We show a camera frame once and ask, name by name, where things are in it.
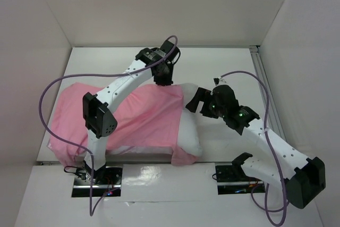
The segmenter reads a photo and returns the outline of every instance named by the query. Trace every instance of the pink cloth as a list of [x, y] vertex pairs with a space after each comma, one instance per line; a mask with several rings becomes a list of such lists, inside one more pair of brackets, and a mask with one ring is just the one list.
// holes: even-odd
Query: pink cloth
[[[82, 97], [87, 92], [95, 94], [100, 90], [82, 83], [64, 89], [57, 102], [52, 131], [71, 142], [87, 146]], [[180, 86], [144, 85], [137, 88], [114, 113], [118, 126], [109, 137], [106, 149], [115, 150], [121, 146], [170, 147], [173, 149], [173, 165], [194, 163], [197, 157], [187, 154], [177, 145], [182, 109], [183, 91]], [[84, 153], [83, 149], [52, 136], [48, 147], [64, 166], [74, 165], [75, 157]]]

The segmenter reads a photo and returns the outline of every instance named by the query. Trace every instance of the white wall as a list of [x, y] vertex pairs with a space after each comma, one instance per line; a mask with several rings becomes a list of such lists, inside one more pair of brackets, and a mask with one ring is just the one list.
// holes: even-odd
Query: white wall
[[47, 0], [74, 46], [260, 44], [283, 0]]
[[340, 0], [286, 0], [260, 54], [287, 139], [326, 164], [317, 205], [339, 226]]
[[[43, 126], [39, 95], [63, 73], [71, 46], [45, 0], [0, 0], [1, 226], [13, 226]], [[44, 103], [49, 116], [54, 88]]]

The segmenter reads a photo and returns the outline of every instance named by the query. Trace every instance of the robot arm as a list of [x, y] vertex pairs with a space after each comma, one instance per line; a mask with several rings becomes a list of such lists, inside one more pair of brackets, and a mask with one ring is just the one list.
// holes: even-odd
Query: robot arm
[[[212, 91], [199, 88], [186, 108], [210, 118], [222, 118], [227, 126], [255, 143], [268, 156], [272, 156], [265, 132], [279, 159], [285, 179], [288, 201], [297, 208], [304, 208], [325, 188], [325, 165], [319, 158], [310, 159], [267, 128], [259, 115], [247, 106], [240, 106], [234, 91], [228, 85], [219, 85]], [[268, 163], [249, 153], [243, 153], [232, 162], [236, 175], [258, 178], [281, 189], [281, 180], [275, 164]]]
[[[134, 72], [146, 66], [152, 65], [172, 53], [158, 65], [145, 69], [141, 72]], [[165, 41], [160, 48], [145, 48], [139, 52], [132, 64], [125, 70], [126, 76], [119, 77], [103, 90], [92, 95], [86, 93], [83, 97], [83, 118], [88, 129], [88, 149], [93, 153], [94, 158], [94, 180], [99, 180], [106, 168], [105, 151], [108, 136], [114, 132], [118, 123], [113, 114], [119, 104], [143, 82], [154, 77], [157, 85], [171, 85], [173, 73], [173, 59], [179, 53], [179, 49], [171, 42]], [[91, 173], [91, 156], [86, 154], [84, 168], [88, 175]]]

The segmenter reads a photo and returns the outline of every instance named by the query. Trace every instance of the pink towel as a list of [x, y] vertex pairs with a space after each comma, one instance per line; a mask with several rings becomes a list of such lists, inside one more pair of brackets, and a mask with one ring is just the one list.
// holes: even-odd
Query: pink towel
[[[57, 135], [79, 145], [87, 146], [87, 129], [82, 118], [82, 97], [95, 94], [101, 88], [75, 83], [62, 91], [53, 116], [51, 129]], [[170, 147], [173, 165], [188, 165], [197, 157], [187, 154], [177, 145], [183, 109], [181, 86], [144, 85], [137, 88], [119, 105], [114, 113], [118, 121], [110, 135], [107, 150], [121, 146]], [[74, 165], [75, 157], [84, 150], [54, 137], [48, 147], [64, 165]]]

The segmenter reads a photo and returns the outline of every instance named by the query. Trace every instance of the pink fabric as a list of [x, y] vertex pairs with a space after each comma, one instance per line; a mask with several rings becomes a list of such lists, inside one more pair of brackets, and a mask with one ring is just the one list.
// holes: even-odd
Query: pink fabric
[[[87, 129], [82, 118], [82, 97], [95, 94], [101, 88], [75, 83], [62, 91], [53, 116], [51, 129], [60, 137], [87, 146]], [[187, 154], [177, 145], [179, 123], [183, 109], [180, 86], [144, 85], [134, 90], [114, 113], [118, 126], [109, 137], [107, 150], [121, 146], [171, 147], [171, 163], [188, 165], [197, 157]], [[64, 165], [74, 165], [75, 157], [84, 150], [50, 138], [49, 148]]]

